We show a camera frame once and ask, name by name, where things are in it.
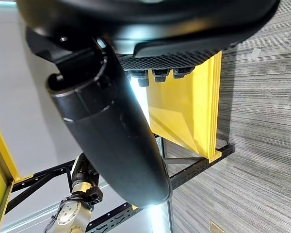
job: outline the black metal bracket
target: black metal bracket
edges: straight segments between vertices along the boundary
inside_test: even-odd
[[[27,188],[27,187],[28,188],[9,201],[5,210],[5,214],[10,212],[12,209],[14,209],[20,203],[22,203],[27,197],[29,197],[31,194],[33,194],[35,191],[37,191],[39,188],[41,188],[43,185],[45,185],[47,182],[49,182],[51,179],[53,179],[56,176],[60,176],[66,173],[67,178],[68,178],[69,188],[71,191],[72,180],[71,180],[70,170],[72,169],[73,164],[74,164],[74,160],[58,165],[58,166],[54,166],[44,171],[40,171],[38,173],[35,173],[31,178],[28,178],[22,182],[16,183],[12,188],[12,192],[16,192],[23,188]]]
[[[183,169],[182,171],[178,172],[177,174],[173,175],[170,177],[171,179],[171,184],[173,190],[178,188],[179,186],[183,185],[190,179],[194,178],[198,174],[202,173],[209,167],[215,165],[219,161],[223,160],[230,154],[235,152],[235,145],[234,144],[228,144],[220,149],[218,149],[222,153],[222,156],[213,161],[212,163],[209,163],[208,159],[206,158],[177,158],[177,159],[166,159],[164,157],[164,150],[163,150],[163,145],[162,145],[162,153],[163,153],[163,158],[167,163],[169,164],[184,164],[184,163],[192,163],[192,165],[188,166],[187,168]],[[64,173],[67,174],[68,177],[68,183],[69,187],[71,188],[71,181],[69,180],[69,175],[70,170],[72,169],[72,166],[74,164],[74,160],[52,167],[50,169],[46,169],[44,171],[35,173],[33,177],[21,182],[17,183],[14,185],[12,192],[18,191],[20,189],[29,187],[26,189],[24,192],[19,194],[17,197],[15,197],[13,200],[11,200],[8,203],[7,207],[7,212],[12,210],[14,207],[16,207],[18,204],[20,204],[25,198],[30,196],[34,191],[36,191],[38,188],[43,186],[46,182],[51,180],[52,178],[62,175]],[[132,206],[129,203],[124,203],[115,209],[111,210],[110,212],[96,218],[95,220],[91,221],[86,228],[87,233],[106,233],[109,230],[113,229],[114,227],[118,226],[119,224],[123,223],[127,219],[131,218],[138,212],[142,211],[142,208],[136,208]]]

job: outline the white wall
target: white wall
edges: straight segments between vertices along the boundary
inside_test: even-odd
[[[61,121],[45,91],[53,64],[33,56],[24,41],[24,23],[15,7],[0,8],[0,130],[22,176],[75,159],[81,149]],[[125,201],[110,187],[94,217]],[[5,216],[2,227],[58,203],[69,195],[65,176],[53,179]],[[13,232],[41,232],[47,221]],[[142,211],[115,232],[150,233],[148,211]]]

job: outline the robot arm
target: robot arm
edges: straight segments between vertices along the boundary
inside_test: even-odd
[[[61,201],[44,233],[48,233],[54,225],[54,233],[85,233],[94,205],[102,201],[99,174],[83,153],[75,160],[71,178],[71,195]]]

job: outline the gray striped carpet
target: gray striped carpet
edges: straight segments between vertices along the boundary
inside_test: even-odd
[[[208,233],[210,221],[226,233],[291,233],[291,0],[224,52],[218,138],[236,153],[174,191],[174,233]],[[191,154],[167,141],[165,151]]]

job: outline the small sticker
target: small sticker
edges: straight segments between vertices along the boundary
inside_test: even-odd
[[[210,232],[211,233],[224,233],[224,231],[212,221],[210,221]]]
[[[256,60],[258,58],[260,52],[261,52],[261,49],[254,48],[253,51],[252,51],[252,53],[250,54],[250,57],[249,58],[251,60]]]

